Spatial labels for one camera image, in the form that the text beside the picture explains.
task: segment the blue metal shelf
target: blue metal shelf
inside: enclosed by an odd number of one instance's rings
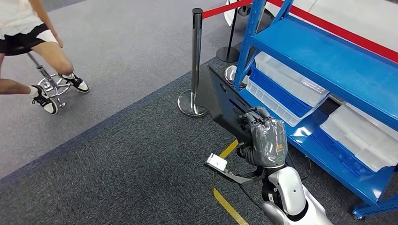
[[[266,107],[247,90],[240,91],[240,95],[250,105],[262,105]],[[270,111],[270,109],[267,108],[267,110],[273,117],[279,118]],[[311,134],[327,119],[327,117],[325,113],[318,109],[295,127],[285,124],[289,143],[303,154],[310,157],[317,165],[344,184],[369,205],[377,205],[377,201],[379,201],[381,194],[386,189],[394,173],[394,167],[385,167],[379,172],[367,177],[356,176],[347,169],[347,167],[342,165],[330,151],[326,150],[311,137]]]
[[[397,63],[290,16],[293,0],[284,0],[270,27],[256,34],[264,4],[265,0],[253,0],[233,83],[236,90],[253,62],[252,58],[247,65],[255,46],[398,131]],[[251,105],[263,105],[246,90],[241,95]],[[368,203],[355,208],[357,218],[398,210],[398,195],[380,199],[394,168],[358,177],[311,136],[326,117],[316,110],[297,126],[286,125],[288,141]]]
[[[398,64],[287,16],[251,43],[398,130]]]

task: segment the person's knee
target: person's knee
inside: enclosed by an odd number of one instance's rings
[[[58,68],[56,69],[58,73],[63,75],[69,75],[73,73],[73,65],[69,61],[60,62]]]

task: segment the black and white sneaker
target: black and white sneaker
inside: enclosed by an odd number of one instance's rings
[[[87,84],[74,73],[69,76],[61,75],[61,77],[66,80],[66,83],[71,83],[72,86],[75,87],[79,92],[87,93],[90,90]]]
[[[52,115],[57,114],[58,105],[52,100],[48,95],[46,90],[40,85],[32,85],[32,87],[37,88],[37,95],[32,96],[33,101],[32,104],[38,103],[44,110]]]

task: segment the person's leg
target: person's leg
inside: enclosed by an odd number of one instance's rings
[[[57,104],[48,97],[46,91],[38,85],[26,86],[9,79],[1,79],[1,65],[5,54],[0,53],[0,95],[25,94],[33,98],[44,110],[53,115],[57,114]]]
[[[73,73],[73,65],[66,58],[61,47],[56,42],[43,42],[32,50],[37,52],[43,59],[54,68],[61,76],[80,92],[87,93],[89,88],[87,84]]]
[[[1,78],[1,65],[5,54],[0,53],[0,95],[30,94],[31,88],[13,80]]]

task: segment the red barrier rope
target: red barrier rope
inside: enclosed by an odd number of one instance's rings
[[[252,0],[241,0],[241,1],[237,1],[235,3],[229,4],[229,5],[221,6],[219,8],[211,9],[206,12],[203,12],[203,18],[205,19],[205,18],[214,16],[214,15],[229,11],[231,9],[242,7],[242,6],[251,4],[251,2],[252,2]],[[281,7],[283,4],[282,0],[268,0],[268,2],[274,4],[278,7]],[[307,20],[307,21],[337,35],[337,36],[340,36],[340,37],[342,37],[348,41],[351,41],[363,48],[368,49],[371,52],[379,54],[385,58],[390,59],[391,61],[398,63],[398,52],[396,52],[396,51],[393,51],[387,47],[379,45],[378,43],[375,43],[371,40],[368,40],[364,37],[354,34],[344,28],[336,26],[326,20],[323,20],[323,19],[321,19],[309,12],[306,12],[300,8],[297,8],[295,6],[291,7],[290,12],[304,20]]]
[[[281,0],[268,0],[268,1],[276,6],[279,6],[279,7],[283,4],[283,1],[281,1]],[[348,41],[351,41],[363,48],[368,49],[371,52],[379,54],[385,58],[390,59],[391,61],[398,63],[398,52],[396,52],[396,51],[393,51],[389,48],[379,45],[378,43],[368,40],[362,36],[354,34],[344,28],[336,26],[326,20],[323,20],[323,19],[321,19],[311,13],[308,13],[300,8],[297,8],[295,6],[291,7],[290,12],[304,20],[307,20],[319,27],[322,27],[323,29],[325,29],[337,36],[340,36],[340,37],[342,37]]]
[[[218,15],[220,13],[224,13],[226,11],[230,11],[231,9],[236,9],[242,6],[247,6],[252,3],[252,0],[240,0],[225,6],[221,6],[218,8],[210,9],[208,11],[203,12],[203,19],[209,18],[214,15]]]

